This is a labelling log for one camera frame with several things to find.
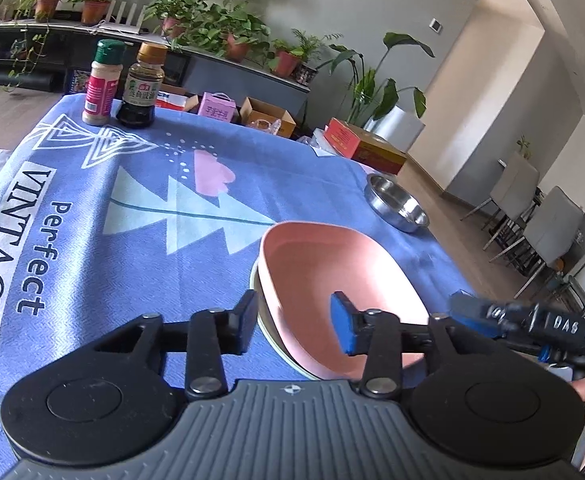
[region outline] blue tablecloth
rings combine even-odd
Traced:
[[[139,314],[232,307],[275,222],[374,238],[431,312],[469,290],[428,231],[400,233],[370,209],[355,162],[172,110],[145,130],[90,127],[82,105],[61,99],[0,174],[0,402],[25,374]],[[300,379],[258,329],[248,354],[224,362],[229,384]],[[166,379],[183,384],[183,370],[172,356]],[[14,461],[0,428],[0,475]]]

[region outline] terracotta pot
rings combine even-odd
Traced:
[[[272,70],[272,73],[279,77],[290,77],[290,74],[292,74],[293,70],[295,70],[297,65],[301,62],[299,57],[293,56],[290,52],[286,52],[285,50],[280,50],[277,53],[277,59],[279,62],[277,63],[277,67]]]
[[[92,27],[101,21],[106,12],[108,12],[110,2],[84,2],[84,8],[81,11],[81,24]]]
[[[37,0],[34,6],[34,20],[36,22],[48,22],[57,10],[59,0]]]
[[[181,36],[181,34],[186,31],[186,28],[179,24],[179,20],[170,16],[164,18],[164,24],[161,28],[163,30],[164,36],[170,38],[171,40],[177,36]]]
[[[235,43],[235,37],[229,34],[226,38],[228,46],[226,47],[226,59],[241,63],[250,50],[250,43]]]
[[[319,71],[316,68],[301,63],[292,73],[292,77],[300,85],[309,86],[318,73]]]

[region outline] brown bottle cap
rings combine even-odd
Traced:
[[[149,65],[163,65],[166,62],[168,47],[159,43],[147,43],[144,41],[139,47],[137,59]]]

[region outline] seasoning bottle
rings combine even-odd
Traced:
[[[110,120],[112,99],[117,92],[119,76],[124,68],[122,58],[125,48],[125,43],[117,40],[100,40],[96,44],[86,103],[81,115],[84,123],[102,126]]]
[[[117,120],[129,128],[144,128],[155,120],[155,101],[164,80],[163,64],[168,47],[141,43],[137,63],[128,70],[128,78]]]

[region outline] wall thermostat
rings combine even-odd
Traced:
[[[430,22],[430,28],[432,28],[437,34],[441,34],[443,25],[433,18],[432,22]]]

